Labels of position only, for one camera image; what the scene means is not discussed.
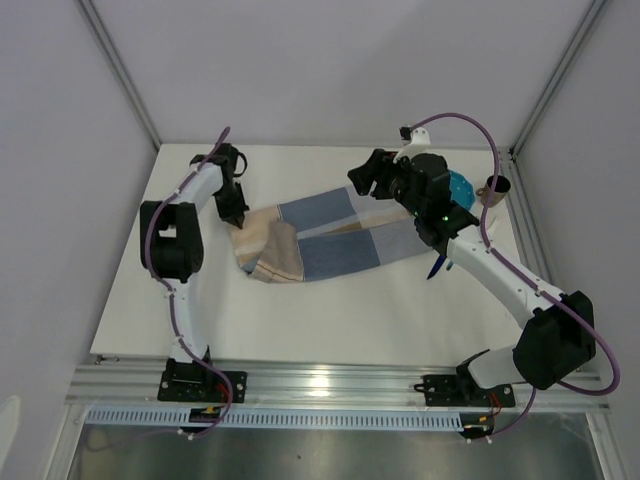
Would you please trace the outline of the blue beige checked cloth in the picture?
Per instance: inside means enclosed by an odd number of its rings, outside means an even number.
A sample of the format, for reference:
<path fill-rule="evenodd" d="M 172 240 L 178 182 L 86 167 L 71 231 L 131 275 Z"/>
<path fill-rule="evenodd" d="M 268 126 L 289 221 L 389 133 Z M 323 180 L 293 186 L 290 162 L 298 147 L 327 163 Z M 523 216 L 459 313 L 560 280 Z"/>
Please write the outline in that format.
<path fill-rule="evenodd" d="M 263 283 L 333 279 L 431 251 L 401 205 L 352 186 L 250 211 L 228 230 L 238 266 Z"/>

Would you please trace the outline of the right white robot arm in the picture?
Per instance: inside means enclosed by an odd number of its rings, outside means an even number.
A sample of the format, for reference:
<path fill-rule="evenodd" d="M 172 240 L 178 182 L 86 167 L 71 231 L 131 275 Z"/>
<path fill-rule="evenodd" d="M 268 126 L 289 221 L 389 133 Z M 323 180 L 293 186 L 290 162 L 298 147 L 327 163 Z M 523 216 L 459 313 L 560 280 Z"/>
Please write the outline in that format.
<path fill-rule="evenodd" d="M 412 215 L 420 239 L 471 274 L 520 324 L 515 345 L 480 352 L 458 366 L 455 391 L 463 402 L 478 404 L 501 384 L 546 390 L 593 358 L 595 341 L 574 318 L 593 321 L 590 300 L 535 279 L 485 242 L 479 219 L 453 200 L 451 172 L 442 156 L 409 158 L 376 149 L 347 176 L 358 195 L 400 204 Z"/>

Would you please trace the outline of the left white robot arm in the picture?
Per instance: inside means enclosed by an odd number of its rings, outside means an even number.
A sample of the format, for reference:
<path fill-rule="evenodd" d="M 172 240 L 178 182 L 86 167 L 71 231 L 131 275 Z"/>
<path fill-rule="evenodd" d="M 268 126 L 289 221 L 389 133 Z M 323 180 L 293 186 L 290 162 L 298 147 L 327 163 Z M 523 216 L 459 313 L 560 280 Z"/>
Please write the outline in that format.
<path fill-rule="evenodd" d="M 190 162 L 186 177 L 162 201 L 145 200 L 139 208 L 142 266 L 166 290 L 173 333 L 170 358 L 206 368 L 210 350 L 197 303 L 198 274 L 204 264 L 199 214 L 215 201 L 220 220 L 241 229 L 249 210 L 237 169 L 247 158 L 230 143 Z"/>

